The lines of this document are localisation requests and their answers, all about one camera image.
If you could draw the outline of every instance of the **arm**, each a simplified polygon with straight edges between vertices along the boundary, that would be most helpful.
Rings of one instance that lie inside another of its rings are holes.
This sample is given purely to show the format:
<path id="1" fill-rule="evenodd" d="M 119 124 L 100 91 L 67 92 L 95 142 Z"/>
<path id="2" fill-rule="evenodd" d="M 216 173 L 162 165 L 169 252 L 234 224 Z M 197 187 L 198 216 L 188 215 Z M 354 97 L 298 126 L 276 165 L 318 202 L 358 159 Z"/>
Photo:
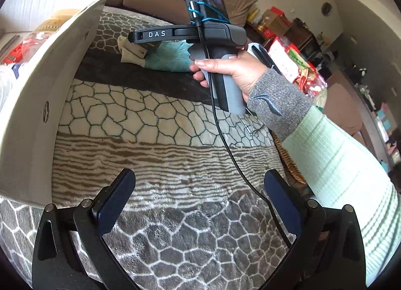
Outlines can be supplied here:
<path id="1" fill-rule="evenodd" d="M 355 208 L 370 285 L 400 244 L 400 196 L 376 158 L 295 89 L 267 70 L 251 90 L 248 106 L 276 131 L 322 206 Z M 261 94 L 271 95 L 282 117 L 255 98 Z"/>

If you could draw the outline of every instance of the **gray arm sleeve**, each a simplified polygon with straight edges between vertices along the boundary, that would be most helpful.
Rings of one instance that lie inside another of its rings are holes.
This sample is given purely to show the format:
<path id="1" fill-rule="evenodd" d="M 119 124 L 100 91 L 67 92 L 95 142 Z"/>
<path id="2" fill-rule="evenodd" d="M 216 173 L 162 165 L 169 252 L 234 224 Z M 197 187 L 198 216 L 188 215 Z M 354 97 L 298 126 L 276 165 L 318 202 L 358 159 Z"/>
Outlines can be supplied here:
<path id="1" fill-rule="evenodd" d="M 256 112 L 281 141 L 297 128 L 312 105 L 305 94 L 273 69 L 264 72 L 248 100 L 248 108 Z"/>

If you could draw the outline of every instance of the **bed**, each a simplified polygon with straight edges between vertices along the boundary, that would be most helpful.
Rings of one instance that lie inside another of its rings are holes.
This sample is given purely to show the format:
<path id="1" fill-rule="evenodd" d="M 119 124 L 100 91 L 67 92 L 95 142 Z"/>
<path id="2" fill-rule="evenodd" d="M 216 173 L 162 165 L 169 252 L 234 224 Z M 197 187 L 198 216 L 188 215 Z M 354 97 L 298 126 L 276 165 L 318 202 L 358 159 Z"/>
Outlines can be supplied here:
<path id="1" fill-rule="evenodd" d="M 136 188 L 104 239 L 138 285 L 258 288 L 287 249 L 268 208 L 242 181 L 219 139 L 208 90 L 190 73 L 120 63 L 119 35 L 165 24 L 104 8 L 61 114 L 53 203 L 68 207 L 93 198 L 130 168 Z M 284 176 L 267 129 L 251 136 L 236 115 L 218 110 L 217 116 L 255 187 L 263 189 L 269 169 Z M 41 212 L 0 198 L 0 246 L 29 285 Z M 99 279 L 76 233 L 73 238 L 88 275 Z"/>

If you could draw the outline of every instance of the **hand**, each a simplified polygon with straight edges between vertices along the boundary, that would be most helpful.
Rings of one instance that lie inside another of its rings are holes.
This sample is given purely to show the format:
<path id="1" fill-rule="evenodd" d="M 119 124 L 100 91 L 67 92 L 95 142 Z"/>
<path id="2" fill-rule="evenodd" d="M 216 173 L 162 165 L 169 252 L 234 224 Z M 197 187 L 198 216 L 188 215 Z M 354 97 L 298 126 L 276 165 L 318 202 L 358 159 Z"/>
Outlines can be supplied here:
<path id="1" fill-rule="evenodd" d="M 189 69 L 195 72 L 194 79 L 200 81 L 203 87 L 209 87 L 209 84 L 201 69 L 206 72 L 231 75 L 235 84 L 241 89 L 245 102 L 248 102 L 249 93 L 267 67 L 245 50 L 240 50 L 236 59 L 197 59 Z"/>

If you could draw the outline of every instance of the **mint green sleeve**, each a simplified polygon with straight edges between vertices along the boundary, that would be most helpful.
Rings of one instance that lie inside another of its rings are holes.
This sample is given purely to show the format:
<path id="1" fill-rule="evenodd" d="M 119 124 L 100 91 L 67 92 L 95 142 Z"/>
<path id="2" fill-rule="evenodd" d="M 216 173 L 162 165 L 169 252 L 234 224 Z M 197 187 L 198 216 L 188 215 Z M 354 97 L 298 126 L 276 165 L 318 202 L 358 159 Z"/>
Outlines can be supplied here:
<path id="1" fill-rule="evenodd" d="M 386 172 L 362 144 L 314 106 L 282 146 L 322 206 L 354 207 L 370 285 L 401 240 L 401 198 Z"/>

